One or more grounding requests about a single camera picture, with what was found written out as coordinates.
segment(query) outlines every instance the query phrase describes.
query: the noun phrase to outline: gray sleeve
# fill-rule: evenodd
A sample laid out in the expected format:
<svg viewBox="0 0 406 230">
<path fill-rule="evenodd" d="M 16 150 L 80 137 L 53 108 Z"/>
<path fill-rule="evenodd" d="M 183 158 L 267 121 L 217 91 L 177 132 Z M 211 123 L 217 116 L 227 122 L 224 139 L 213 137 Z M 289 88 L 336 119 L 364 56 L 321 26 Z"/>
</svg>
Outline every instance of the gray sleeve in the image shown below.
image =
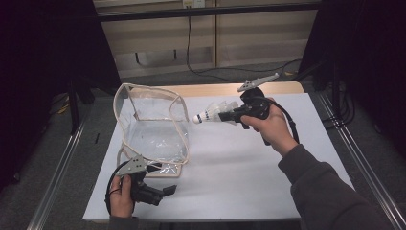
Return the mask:
<svg viewBox="0 0 406 230">
<path fill-rule="evenodd" d="M 109 230 L 136 230 L 138 229 L 137 218 L 117 218 L 110 216 Z"/>
<path fill-rule="evenodd" d="M 292 183 L 291 194 L 307 229 L 389 229 L 370 203 L 304 146 L 279 164 Z"/>
</svg>

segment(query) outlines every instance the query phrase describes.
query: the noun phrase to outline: black cable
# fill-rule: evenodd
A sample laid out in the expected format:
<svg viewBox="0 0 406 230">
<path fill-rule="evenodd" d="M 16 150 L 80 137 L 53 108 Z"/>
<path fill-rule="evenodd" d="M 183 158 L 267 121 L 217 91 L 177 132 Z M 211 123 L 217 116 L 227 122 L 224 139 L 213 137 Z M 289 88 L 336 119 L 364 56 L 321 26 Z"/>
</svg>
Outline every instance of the black cable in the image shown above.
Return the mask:
<svg viewBox="0 0 406 230">
<path fill-rule="evenodd" d="M 338 120 L 338 119 L 347 120 L 347 118 L 345 118 L 345 119 L 343 119 L 343 118 L 348 117 L 349 113 L 350 113 L 350 106 L 349 106 L 349 103 L 348 103 L 348 100 L 347 100 L 348 91 L 347 90 L 340 90 L 340 93 L 344 93 L 344 96 L 342 98 L 341 105 L 340 105 L 340 114 L 339 115 L 333 114 L 332 116 L 330 116 L 328 118 L 322 119 L 323 123 L 329 122 L 331 120 Z"/>
<path fill-rule="evenodd" d="M 354 101 L 354 99 L 351 99 L 352 109 L 350 109 L 350 105 L 348 104 L 347 100 L 346 100 L 346 103 L 347 103 L 347 107 L 348 107 L 348 111 L 349 111 L 347 114 L 348 116 L 346 116 L 346 118 L 343 118 L 343 120 L 340 124 L 334 125 L 334 126 L 327 126 L 326 129 L 344 127 L 353 121 L 353 119 L 355 118 L 355 101 Z"/>
<path fill-rule="evenodd" d="M 270 99 L 267 98 L 263 98 L 263 97 L 253 97 L 252 99 L 258 99 L 258 100 L 262 100 L 262 101 L 266 101 L 274 106 L 276 106 L 278 109 L 280 109 L 282 111 L 282 113 L 286 116 L 287 122 L 289 123 L 289 127 L 292 130 L 292 135 L 293 135 L 293 139 L 295 139 L 295 141 L 300 144 L 299 142 L 299 135 L 298 135 L 298 130 L 296 129 L 296 123 L 293 121 L 292 117 L 289 115 L 289 113 L 286 111 L 286 109 L 284 109 L 280 104 L 278 104 L 275 101 L 272 101 Z"/>
<path fill-rule="evenodd" d="M 108 214 L 111 215 L 111 205 L 110 205 L 110 187 L 111 183 L 113 182 L 114 176 L 116 176 L 116 173 L 119 171 L 119 169 L 122 168 L 128 161 L 123 162 L 117 169 L 111 174 L 110 179 L 108 180 L 107 183 L 107 189 L 105 191 L 105 196 L 104 196 L 104 202 L 107 207 Z"/>
<path fill-rule="evenodd" d="M 198 75 L 198 76 L 216 78 L 216 79 L 220 79 L 220 80 L 223 80 L 223 81 L 229 81 L 229 82 L 237 83 L 237 81 L 224 79 L 224 78 L 221 78 L 221 77 L 219 77 L 219 76 L 203 75 L 203 74 L 204 74 L 204 73 L 207 73 L 207 72 L 210 72 L 210 71 L 213 71 L 213 70 L 238 70 L 238 71 L 247 71 L 247 72 L 254 72 L 254 73 L 265 73 L 265 72 L 271 72 L 271 71 L 276 71 L 276 70 L 282 69 L 282 72 L 283 72 L 284 68 L 285 68 L 287 65 L 289 65 L 289 64 L 291 64 L 291 63 L 293 63 L 293 62 L 296 62 L 296 61 L 301 61 L 300 58 L 298 58 L 298 59 L 293 59 L 293 60 L 288 61 L 287 63 L 285 63 L 285 64 L 282 65 L 282 66 L 279 66 L 279 67 L 276 67 L 276 68 L 273 68 L 273 69 L 266 69 L 266 70 L 251 70 L 251 69 L 243 69 L 243 68 L 236 68 L 236 67 L 218 67 L 218 68 L 210 68 L 210 69 L 201 70 L 201 71 L 195 71 L 195 70 L 193 70 L 193 69 L 191 68 L 190 59 L 189 59 L 189 57 L 190 57 L 190 56 L 189 56 L 189 53 L 190 53 L 190 46 L 191 46 L 192 23 L 191 23 L 191 17 L 188 17 L 188 19 L 189 19 L 189 32 L 188 32 L 188 48 L 187 48 L 187 51 L 186 51 L 186 64 L 187 64 L 187 66 L 188 66 L 188 69 L 189 69 L 192 73 L 194 73 L 194 74 L 196 74 L 196 75 Z"/>
<path fill-rule="evenodd" d="M 305 79 L 307 76 L 310 75 L 311 72 L 315 71 L 320 66 L 324 65 L 326 62 L 327 62 L 326 60 L 322 59 L 321 61 L 319 61 L 319 62 L 313 64 L 312 66 L 308 67 L 307 69 L 305 69 L 302 73 L 300 73 L 298 76 L 296 76 L 291 81 L 301 81 L 301 80 Z"/>
</svg>

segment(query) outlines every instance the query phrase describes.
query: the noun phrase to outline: metal frame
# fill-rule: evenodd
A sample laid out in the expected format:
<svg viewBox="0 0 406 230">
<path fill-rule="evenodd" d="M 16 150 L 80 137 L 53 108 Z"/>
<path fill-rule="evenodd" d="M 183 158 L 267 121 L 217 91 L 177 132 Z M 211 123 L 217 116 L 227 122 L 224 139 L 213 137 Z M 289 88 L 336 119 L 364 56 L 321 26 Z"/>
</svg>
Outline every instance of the metal frame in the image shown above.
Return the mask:
<svg viewBox="0 0 406 230">
<path fill-rule="evenodd" d="M 33 217 L 31 218 L 30 224 L 27 227 L 28 230 L 40 230 L 44 227 L 48 215 L 51 212 L 51 208 L 56 200 L 57 191 L 62 183 L 62 178 L 68 169 L 69 162 L 75 152 L 76 146 L 78 145 L 80 136 L 83 133 L 84 124 L 87 121 L 91 108 L 92 105 L 89 105 L 89 107 L 86 108 L 81 123 L 78 128 L 76 128 L 75 133 L 71 135 L 45 195 L 42 197 L 38 207 L 36 207 Z"/>
<path fill-rule="evenodd" d="M 334 116 L 333 104 L 328 98 L 328 96 L 319 94 L 319 99 L 323 107 L 325 108 L 328 116 Z M 375 195 L 376 199 L 378 200 L 380 206 L 382 207 L 383 211 L 385 212 L 394 229 L 396 230 L 406 229 L 406 220 L 402 216 L 402 213 L 400 212 L 398 206 L 396 205 L 396 202 L 389 194 L 388 190 L 385 188 L 380 179 L 376 176 L 376 173 L 372 169 L 367 158 L 365 157 L 362 150 L 358 147 L 355 140 L 352 138 L 349 130 L 343 124 L 343 121 L 341 119 L 334 119 L 333 123 L 336 126 L 336 130 L 343 139 L 344 144 L 348 148 L 358 169 L 364 175 L 365 180 L 370 186 L 373 194 Z"/>
<path fill-rule="evenodd" d="M 97 19 L 100 22 L 107 21 L 126 21 L 153 18 L 170 18 L 170 17 L 188 17 L 188 16 L 207 16 L 207 15 L 224 15 L 239 13 L 255 12 L 294 12 L 294 11 L 312 11 L 319 10 L 323 7 L 329 7 L 333 4 L 325 2 L 306 2 L 306 3 L 288 3 L 288 4 L 268 4 L 255 6 L 240 7 L 215 7 L 215 8 L 194 8 L 194 9 L 176 9 L 165 11 L 139 11 L 125 13 L 100 13 Z"/>
</svg>

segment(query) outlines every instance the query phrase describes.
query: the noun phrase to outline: hand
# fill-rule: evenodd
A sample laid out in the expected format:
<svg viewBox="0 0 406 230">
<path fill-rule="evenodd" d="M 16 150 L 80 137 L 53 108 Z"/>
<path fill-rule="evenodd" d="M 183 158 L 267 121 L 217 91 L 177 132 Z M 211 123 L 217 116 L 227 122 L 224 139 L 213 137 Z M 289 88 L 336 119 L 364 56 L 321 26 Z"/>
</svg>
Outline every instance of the hand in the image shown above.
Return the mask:
<svg viewBox="0 0 406 230">
<path fill-rule="evenodd" d="M 242 116 L 241 121 L 259 131 L 262 137 L 271 143 L 272 148 L 282 157 L 286 156 L 298 143 L 292 138 L 287 128 L 286 120 L 280 109 L 271 105 L 269 116 L 265 120 L 255 117 Z"/>
<path fill-rule="evenodd" d="M 125 175 L 120 189 L 120 177 L 114 176 L 110 189 L 111 216 L 117 218 L 131 218 L 134 202 L 130 196 L 131 177 Z"/>
</svg>

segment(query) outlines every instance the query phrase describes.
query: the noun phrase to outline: white table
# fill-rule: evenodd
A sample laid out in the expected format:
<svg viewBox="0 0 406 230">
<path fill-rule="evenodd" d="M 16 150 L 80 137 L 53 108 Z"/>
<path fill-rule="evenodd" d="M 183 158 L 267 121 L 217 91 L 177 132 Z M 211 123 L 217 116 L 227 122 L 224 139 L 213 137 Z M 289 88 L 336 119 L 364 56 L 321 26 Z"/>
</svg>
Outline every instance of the white table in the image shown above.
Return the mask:
<svg viewBox="0 0 406 230">
<path fill-rule="evenodd" d="M 333 166 L 349 185 L 350 179 L 331 144 L 314 105 L 307 94 L 276 94 L 275 98 L 297 124 L 301 143 L 320 161 Z M 236 96 L 185 97 L 189 115 L 204 110 L 211 102 L 239 101 Z M 297 219 L 290 183 L 279 170 L 282 159 L 263 144 L 260 134 L 241 125 L 226 123 L 190 124 L 190 162 L 179 178 L 147 178 L 148 186 L 162 189 L 176 184 L 174 195 L 159 206 L 137 203 L 134 216 L 156 221 L 242 221 Z M 116 126 L 101 172 L 83 216 L 96 222 L 108 221 L 104 193 L 116 168 L 121 133 Z"/>
</svg>

